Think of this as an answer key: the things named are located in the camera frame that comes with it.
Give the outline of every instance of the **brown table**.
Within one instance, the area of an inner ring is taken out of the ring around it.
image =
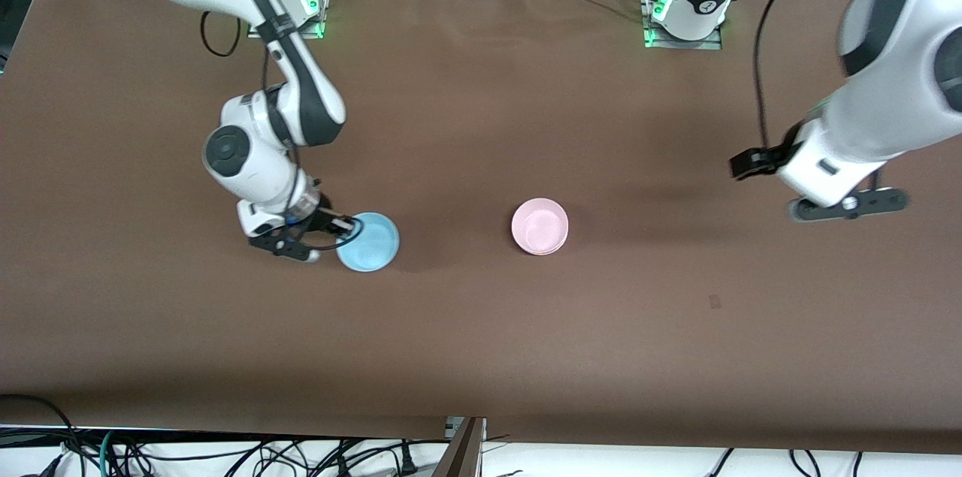
[[[774,134],[842,83],[847,1],[777,5]],[[887,166],[904,213],[791,223],[726,165],[758,140],[763,2],[680,52],[636,0],[334,0],[310,46],[348,121],[304,165],[402,235],[357,274],[250,248],[201,165],[258,41],[217,59],[165,0],[35,0],[0,79],[0,388],[80,424],[962,452],[962,142]],[[547,258],[508,231],[538,196],[570,214]]]

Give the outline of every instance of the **blue bowl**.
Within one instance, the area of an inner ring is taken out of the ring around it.
[[[384,214],[360,213],[354,217],[361,220],[364,227],[361,227],[361,234],[357,238],[337,248],[337,257],[344,266],[358,272],[374,272],[384,268],[398,254],[401,243],[398,228]]]

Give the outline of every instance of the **brown paper surface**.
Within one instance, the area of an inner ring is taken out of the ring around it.
[[[847,1],[776,5],[773,134],[842,84]],[[636,0],[333,0],[309,44],[347,124],[303,163],[401,234],[358,274],[250,248],[200,162],[258,40],[218,59],[165,0],[35,0],[0,79],[0,388],[79,425],[962,452],[962,142],[886,167],[904,213],[791,223],[726,165],[758,142],[764,2],[680,52]],[[509,234],[540,196],[570,217],[543,258]]]

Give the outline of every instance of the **white floor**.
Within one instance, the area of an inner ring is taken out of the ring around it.
[[[351,452],[389,445],[396,440],[371,440]],[[283,448],[284,442],[277,443]],[[302,447],[308,460],[316,462],[330,452],[336,442],[306,442]],[[157,444],[147,452],[155,456],[196,456],[231,452],[251,448],[254,442],[177,443]],[[625,447],[604,445],[560,445],[544,443],[485,444],[482,475],[499,477],[521,470],[519,477],[705,477],[711,473],[724,449],[688,447]],[[443,444],[414,445],[413,462],[417,466],[436,463],[444,450]],[[0,449],[0,477],[21,477],[38,474],[57,456],[57,447],[17,447]],[[815,451],[822,477],[849,477],[855,453]],[[807,456],[798,451],[801,466],[814,475]],[[238,456],[192,462],[155,462],[156,477],[223,477]],[[237,477],[251,477],[259,457],[251,457],[240,468]],[[351,470],[352,477],[371,476],[395,466],[394,458],[385,453],[372,457]],[[99,477],[99,470],[87,464],[87,475]],[[328,470],[323,477],[334,477]],[[962,456],[908,455],[894,453],[866,453],[859,468],[859,477],[958,477],[962,475]],[[299,470],[274,464],[264,477],[303,477]],[[75,455],[66,456],[57,477],[80,477]],[[769,449],[736,449],[721,477],[801,477],[791,465],[787,451]]]

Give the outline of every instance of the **pink bowl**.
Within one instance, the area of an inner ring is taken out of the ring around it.
[[[515,210],[511,234],[529,254],[552,254],[567,238],[567,214],[560,204],[550,199],[528,200]]]

